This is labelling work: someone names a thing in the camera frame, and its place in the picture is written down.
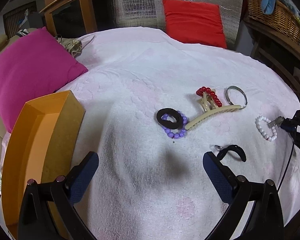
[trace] purple bead bracelet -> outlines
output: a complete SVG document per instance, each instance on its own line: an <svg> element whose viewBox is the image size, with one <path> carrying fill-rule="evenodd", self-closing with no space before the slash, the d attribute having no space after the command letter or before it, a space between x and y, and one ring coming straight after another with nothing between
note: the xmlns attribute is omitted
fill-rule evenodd
<svg viewBox="0 0 300 240"><path fill-rule="evenodd" d="M170 138L174 138L174 139L179 139L180 137L184 137L186 135L187 130L185 129L186 124L188 123L188 118L181 113L180 111L178 111L178 113L182 116L183 119L183 126L182 129L178 132L178 133L173 133L171 131L171 129L166 128L166 127L162 127L162 129L164 130L164 132L170 137ZM164 114L161 119L162 120L167 120L168 118L168 114Z"/></svg>

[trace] yellow box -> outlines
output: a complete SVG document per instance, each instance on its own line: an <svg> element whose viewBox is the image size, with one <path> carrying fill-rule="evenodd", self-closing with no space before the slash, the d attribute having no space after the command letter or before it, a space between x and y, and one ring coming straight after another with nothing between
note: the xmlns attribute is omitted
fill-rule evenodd
<svg viewBox="0 0 300 240"><path fill-rule="evenodd" d="M51 182L70 170L74 146L85 113L73 93L63 91L25 103L13 128L2 170L5 223L17 239L19 212L27 181ZM56 210L51 208L57 223Z"/></svg>

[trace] wicker basket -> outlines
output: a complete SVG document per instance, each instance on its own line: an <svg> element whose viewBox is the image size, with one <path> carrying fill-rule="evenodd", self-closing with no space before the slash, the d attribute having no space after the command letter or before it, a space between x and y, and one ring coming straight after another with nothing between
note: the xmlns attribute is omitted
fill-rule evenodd
<svg viewBox="0 0 300 240"><path fill-rule="evenodd" d="M264 14L260 7L261 0L248 0L248 14L253 20L259 21L286 37L300 44L300 23L289 9L280 1L275 2L272 14Z"/></svg>

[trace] bed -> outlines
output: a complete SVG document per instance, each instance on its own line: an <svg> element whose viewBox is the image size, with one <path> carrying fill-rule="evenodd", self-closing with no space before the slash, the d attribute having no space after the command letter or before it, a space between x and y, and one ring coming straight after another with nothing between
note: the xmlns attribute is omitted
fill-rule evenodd
<svg viewBox="0 0 300 240"><path fill-rule="evenodd" d="M99 168L76 209L98 240L204 239L225 212L202 166L214 145L237 144L243 163L222 160L249 181L279 184L292 139L278 130L266 141L255 126L259 115L292 117L300 103L292 90L262 63L222 48L183 44L158 29L113 29L79 38L76 59L88 72L60 91L71 90L86 109L72 166L96 151ZM209 86L226 105L227 87L240 87L248 105L205 120L185 138L166 136L155 119L165 107L193 119L202 113L196 90ZM238 94L231 94L241 103ZM295 148L279 192L284 223L300 209L300 150ZM239 236L250 208L235 231Z"/></svg>

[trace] magenta cushion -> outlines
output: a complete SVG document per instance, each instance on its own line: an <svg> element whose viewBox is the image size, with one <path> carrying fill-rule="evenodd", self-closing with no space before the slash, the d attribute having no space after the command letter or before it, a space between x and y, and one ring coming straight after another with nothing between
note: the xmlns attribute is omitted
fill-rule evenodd
<svg viewBox="0 0 300 240"><path fill-rule="evenodd" d="M0 116L9 133L24 106L76 79L87 68L77 62L44 27L0 54Z"/></svg>

